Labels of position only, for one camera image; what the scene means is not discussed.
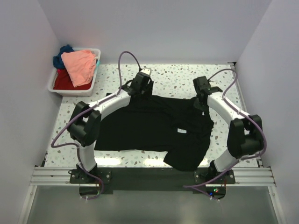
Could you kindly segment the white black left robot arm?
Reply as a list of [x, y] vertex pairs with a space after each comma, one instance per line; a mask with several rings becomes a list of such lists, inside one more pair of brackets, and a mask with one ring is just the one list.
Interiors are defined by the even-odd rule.
[[151, 69], [143, 68], [130, 83], [124, 84], [120, 91], [89, 104], [76, 104], [67, 131], [70, 137], [79, 143], [78, 166], [82, 169], [80, 177], [86, 183], [94, 182], [97, 177], [94, 142], [99, 137], [101, 121], [114, 111], [141, 98], [150, 98], [152, 89]]

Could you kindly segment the black t shirt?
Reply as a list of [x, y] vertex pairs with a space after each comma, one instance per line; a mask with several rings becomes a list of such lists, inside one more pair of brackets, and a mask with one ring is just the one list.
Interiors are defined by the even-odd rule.
[[194, 171], [208, 151], [214, 126], [195, 101], [152, 96], [120, 108], [101, 121], [94, 149], [166, 152], [164, 163]]

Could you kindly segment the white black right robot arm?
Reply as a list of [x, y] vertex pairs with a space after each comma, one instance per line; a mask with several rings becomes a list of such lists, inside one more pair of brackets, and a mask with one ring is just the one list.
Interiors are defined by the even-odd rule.
[[233, 104], [225, 96], [227, 91], [212, 86], [205, 76], [194, 79], [193, 85], [197, 93], [195, 105], [204, 112], [213, 109], [228, 124], [227, 149], [208, 168], [209, 180], [219, 183], [238, 162], [264, 151], [266, 143], [262, 119]]

